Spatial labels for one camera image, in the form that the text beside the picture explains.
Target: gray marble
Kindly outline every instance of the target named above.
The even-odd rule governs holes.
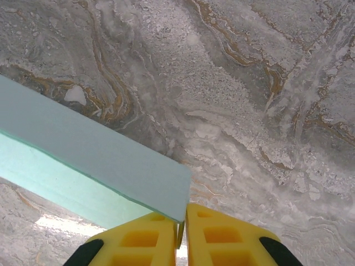
[[[304,265],[348,266],[354,25],[347,0],[0,0],[0,73],[188,165],[191,202]],[[0,189],[0,265],[60,265],[86,239],[43,217],[89,222]]]

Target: foam board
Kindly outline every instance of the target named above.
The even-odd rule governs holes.
[[[185,166],[0,75],[0,176],[111,228],[150,211],[182,222]]]

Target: teal panel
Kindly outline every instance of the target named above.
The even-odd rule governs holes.
[[[50,156],[0,134],[0,176],[90,221],[113,228],[151,212]]]
[[[21,157],[22,162],[16,162],[13,155],[12,165],[6,168],[8,176],[4,178],[63,207],[63,204],[70,205],[69,201],[76,202],[77,214],[80,214],[79,206],[88,203],[85,202],[88,195],[98,197],[92,192],[94,186],[98,186],[95,183],[99,183],[111,190],[109,195],[117,196],[117,200],[120,195],[177,222],[185,219],[191,182],[191,172],[185,166],[3,76],[0,76],[0,95],[0,133],[35,148],[32,152],[37,150],[46,154],[46,160],[41,161],[44,159],[41,157],[36,161],[36,167],[41,170],[48,168],[46,163],[51,157],[67,166],[65,173],[76,172],[70,177],[51,172],[38,181],[40,177],[35,175],[39,170],[33,169],[33,176],[27,176],[29,180],[25,181],[30,165],[23,160],[29,159]],[[8,152],[9,148],[1,147],[3,158]],[[19,184],[21,177],[16,176],[20,174],[18,163],[23,167],[22,185]],[[72,190],[66,191],[62,186]],[[55,201],[56,197],[63,199],[64,196],[68,202]]]

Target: light patch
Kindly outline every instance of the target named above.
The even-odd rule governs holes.
[[[79,223],[47,214],[34,223],[34,228],[47,229],[54,233],[65,233],[67,236],[79,234],[86,237],[92,237],[105,231],[104,228],[93,226],[89,223]]]
[[[187,258],[187,246],[181,245],[180,249],[176,250],[176,257],[177,258]]]
[[[310,184],[310,198],[316,201],[321,198],[321,192]]]
[[[74,85],[71,89],[67,91],[64,97],[64,101],[77,101],[82,105],[87,104],[87,100],[85,98],[84,91],[82,87],[78,85]]]
[[[187,35],[186,37],[186,42],[189,46],[195,46],[198,45],[200,42],[200,38],[199,36],[197,36],[194,33],[190,33],[189,35]]]

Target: rectangular hole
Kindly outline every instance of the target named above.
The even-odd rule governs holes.
[[[153,255],[116,255],[109,266],[150,266]]]
[[[158,242],[158,231],[133,231],[122,239],[121,247],[155,247]]]
[[[204,229],[206,243],[238,243],[242,239],[238,231],[232,227],[219,226]]]
[[[210,255],[213,266],[257,266],[246,250],[214,250]]]

